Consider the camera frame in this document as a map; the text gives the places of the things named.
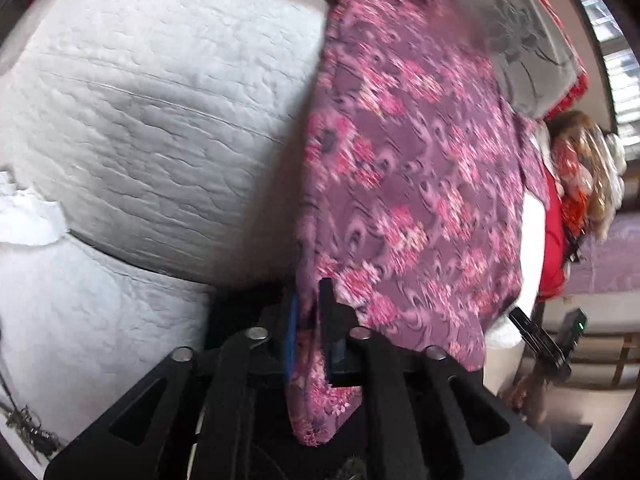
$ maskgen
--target window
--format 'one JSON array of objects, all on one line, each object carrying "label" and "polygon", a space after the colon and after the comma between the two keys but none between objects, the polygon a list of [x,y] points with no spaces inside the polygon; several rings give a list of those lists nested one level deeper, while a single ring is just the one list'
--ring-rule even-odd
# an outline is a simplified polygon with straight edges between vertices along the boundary
[{"label": "window", "polygon": [[640,158],[640,66],[616,20],[602,0],[580,0],[591,21],[605,66],[616,110],[618,133],[626,158]]}]

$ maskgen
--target purple cloth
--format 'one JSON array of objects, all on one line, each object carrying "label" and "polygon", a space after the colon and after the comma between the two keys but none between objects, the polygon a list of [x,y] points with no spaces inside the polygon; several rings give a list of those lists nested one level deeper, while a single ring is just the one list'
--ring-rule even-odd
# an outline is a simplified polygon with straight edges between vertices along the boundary
[{"label": "purple cloth", "polygon": [[618,214],[607,240],[589,236],[581,252],[584,260],[571,267],[565,294],[640,290],[640,213]]},{"label": "purple cloth", "polygon": [[311,446],[360,403],[326,382],[318,281],[396,345],[437,344],[476,370],[483,329],[520,289],[524,187],[548,199],[530,123],[452,0],[336,1],[308,122],[288,391]]}]

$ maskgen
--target quilted white surface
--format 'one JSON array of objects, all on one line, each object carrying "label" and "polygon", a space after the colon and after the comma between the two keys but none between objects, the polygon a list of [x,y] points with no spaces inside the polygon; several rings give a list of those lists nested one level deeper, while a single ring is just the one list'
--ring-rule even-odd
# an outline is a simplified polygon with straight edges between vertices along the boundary
[{"label": "quilted white surface", "polygon": [[18,401],[71,440],[173,348],[201,348],[210,285],[135,269],[66,236],[0,244],[0,364]]},{"label": "quilted white surface", "polygon": [[0,59],[2,158],[125,261],[215,285],[279,276],[327,8],[43,0]]}]

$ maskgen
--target metal rivet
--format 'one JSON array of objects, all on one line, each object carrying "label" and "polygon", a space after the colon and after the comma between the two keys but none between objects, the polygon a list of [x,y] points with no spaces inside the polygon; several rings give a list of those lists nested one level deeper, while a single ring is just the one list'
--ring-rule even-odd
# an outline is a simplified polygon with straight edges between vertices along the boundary
[{"label": "metal rivet", "polygon": [[349,335],[354,339],[369,339],[371,337],[371,330],[364,326],[357,326],[349,330]]},{"label": "metal rivet", "polygon": [[252,326],[249,330],[245,332],[245,334],[249,339],[261,341],[262,339],[268,338],[269,331],[266,328],[263,328],[261,326]]},{"label": "metal rivet", "polygon": [[171,359],[178,361],[179,363],[185,363],[191,361],[193,358],[193,350],[188,346],[180,346],[171,352]]},{"label": "metal rivet", "polygon": [[424,351],[429,359],[433,359],[434,361],[440,361],[447,357],[447,353],[437,345],[427,346],[427,349]]}]

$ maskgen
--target black device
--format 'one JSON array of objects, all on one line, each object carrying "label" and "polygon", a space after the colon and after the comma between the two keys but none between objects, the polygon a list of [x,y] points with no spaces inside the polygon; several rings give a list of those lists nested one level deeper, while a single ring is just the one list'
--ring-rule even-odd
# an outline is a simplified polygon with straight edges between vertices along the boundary
[{"label": "black device", "polygon": [[[181,480],[188,470],[191,480],[251,480],[255,393],[284,386],[289,305],[265,309],[259,326],[219,349],[175,349],[53,459],[45,480]],[[330,280],[319,308],[331,384],[363,386],[367,478],[571,478],[548,443],[442,348],[401,349],[359,326]]]}]

